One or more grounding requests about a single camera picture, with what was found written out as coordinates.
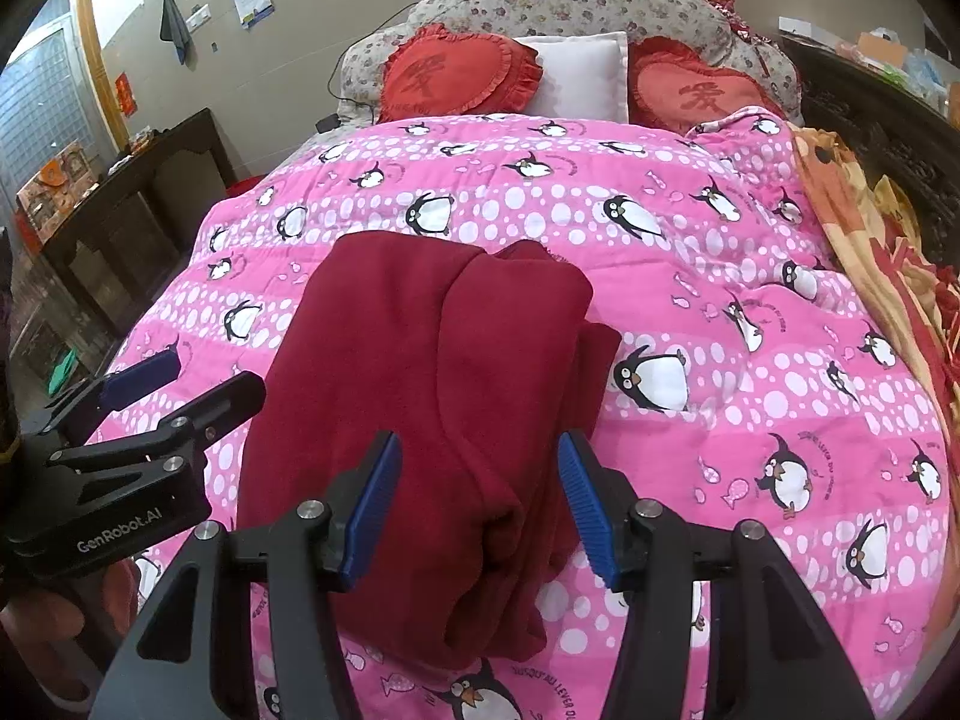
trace hanging towel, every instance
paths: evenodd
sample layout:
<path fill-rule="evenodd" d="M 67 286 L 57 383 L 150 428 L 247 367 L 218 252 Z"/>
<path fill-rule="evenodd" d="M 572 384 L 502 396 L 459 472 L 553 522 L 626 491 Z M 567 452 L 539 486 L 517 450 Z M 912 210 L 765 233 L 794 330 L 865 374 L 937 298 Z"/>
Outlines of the hanging towel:
<path fill-rule="evenodd" d="M 576 266 L 522 241 L 345 235 L 307 283 L 244 448 L 237 525 L 274 522 L 397 432 L 403 473 L 368 574 L 333 599 L 342 631 L 463 668 L 526 661 L 536 594 L 578 538 L 557 437 L 592 432 L 620 342 L 586 322 Z"/>
<path fill-rule="evenodd" d="M 173 43 L 176 46 L 176 58 L 181 60 L 181 65 L 186 62 L 186 52 L 192 41 L 184 16 L 179 12 L 179 7 L 176 7 L 176 0 L 163 0 L 160 40 Z"/>

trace bedsheet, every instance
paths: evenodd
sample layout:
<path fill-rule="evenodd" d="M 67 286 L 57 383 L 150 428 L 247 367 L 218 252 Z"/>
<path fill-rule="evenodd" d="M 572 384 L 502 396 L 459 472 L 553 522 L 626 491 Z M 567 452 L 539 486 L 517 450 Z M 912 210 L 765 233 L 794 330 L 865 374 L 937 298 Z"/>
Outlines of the bedsheet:
<path fill-rule="evenodd" d="M 941 573 L 941 426 L 832 266 L 786 125 L 746 108 L 702 129 L 712 131 L 679 138 L 610 122 L 467 116 L 381 124 L 301 151 L 212 209 L 189 267 L 114 362 L 176 341 L 179 380 L 112 415 L 96 439 L 147 430 L 239 370 L 266 373 L 304 283 L 341 235 L 441 235 L 491 251 L 541 241 L 592 282 L 588 318 L 622 334 L 593 439 L 602 463 L 690 521 L 764 522 L 882 712 L 916 666 Z M 245 436 L 246 427 L 208 451 L 213 515 L 230 525 Z M 143 593 L 182 538 L 143 557 Z M 258 590 L 254 662 L 269 718 L 282 698 L 267 603 Z M 525 664 L 438 672 L 343 637 L 365 716 L 593 720 L 626 605 L 580 550 L 536 604 L 548 643 Z M 690 637 L 683 720 L 702 715 L 709 586 L 697 587 Z M 505 700 L 469 707 L 461 680 Z"/>

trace chinese character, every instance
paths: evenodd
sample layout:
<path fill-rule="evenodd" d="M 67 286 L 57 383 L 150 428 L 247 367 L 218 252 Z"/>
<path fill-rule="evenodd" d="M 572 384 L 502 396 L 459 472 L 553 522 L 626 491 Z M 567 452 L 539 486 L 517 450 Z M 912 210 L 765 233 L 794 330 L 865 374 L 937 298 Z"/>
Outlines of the chinese character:
<path fill-rule="evenodd" d="M 696 108 L 701 111 L 709 110 L 723 113 L 723 110 L 717 106 L 716 99 L 722 98 L 724 91 L 713 81 L 703 81 L 691 86 L 683 86 L 680 89 L 680 95 L 693 95 L 692 100 L 680 105 L 682 110 L 688 111 L 691 108 Z"/>

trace towel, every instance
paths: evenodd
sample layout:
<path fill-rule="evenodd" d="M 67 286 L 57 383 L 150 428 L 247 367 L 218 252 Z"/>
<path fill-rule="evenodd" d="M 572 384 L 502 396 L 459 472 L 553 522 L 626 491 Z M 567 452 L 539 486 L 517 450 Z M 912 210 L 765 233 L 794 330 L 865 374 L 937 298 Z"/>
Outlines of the towel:
<path fill-rule="evenodd" d="M 342 237 L 306 285 L 244 448 L 238 521 L 271 523 L 359 461 L 378 429 L 403 472 L 373 564 L 334 598 L 343 632 L 459 669 L 525 661 L 536 594 L 577 544 L 557 471 L 590 434 L 620 340 L 586 276 L 522 241 Z"/>
<path fill-rule="evenodd" d="M 176 58 L 186 62 L 186 52 L 192 42 L 186 21 L 176 7 L 176 0 L 163 0 L 163 18 L 160 20 L 160 40 L 176 46 Z"/>

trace wooden furniture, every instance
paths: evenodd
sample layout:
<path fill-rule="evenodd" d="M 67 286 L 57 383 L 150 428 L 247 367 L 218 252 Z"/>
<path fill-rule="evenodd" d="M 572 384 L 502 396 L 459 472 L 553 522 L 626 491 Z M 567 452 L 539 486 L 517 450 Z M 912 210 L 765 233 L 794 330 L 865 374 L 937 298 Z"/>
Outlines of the wooden furniture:
<path fill-rule="evenodd" d="M 910 197 L 930 261 L 960 266 L 960 131 L 880 76 L 791 36 L 808 127 L 837 132 L 872 184 L 886 173 Z"/>
<path fill-rule="evenodd" d="M 131 203 L 131 196 L 139 193 L 146 201 L 149 213 L 163 236 L 176 250 L 178 256 L 174 257 L 174 262 L 189 252 L 193 247 L 193 235 L 188 234 L 190 231 L 178 228 L 170 209 L 152 186 L 152 180 L 160 166 L 179 151 L 192 151 L 196 154 L 209 152 L 224 186 L 229 187 L 236 183 L 233 165 L 217 133 L 213 115 L 209 108 L 205 108 L 173 129 L 157 135 L 144 151 L 136 154 L 130 162 L 104 179 L 43 246 L 43 255 L 67 290 L 80 305 L 97 317 L 115 338 L 126 336 L 133 327 L 133 322 L 117 322 L 111 317 L 83 285 L 70 265 L 77 256 L 78 244 L 83 244 L 89 250 L 99 251 L 136 306 L 137 316 L 133 320 L 138 319 L 139 315 L 150 307 L 155 288 L 169 276 L 173 263 L 170 268 L 161 270 L 158 274 L 137 272 L 138 269 L 130 265 L 130 258 L 121 255 L 116 236 L 112 235 L 116 224 L 112 224 L 111 217 L 126 210 L 124 206 Z M 220 199 L 222 197 L 212 197 L 209 205 L 212 206 Z"/>

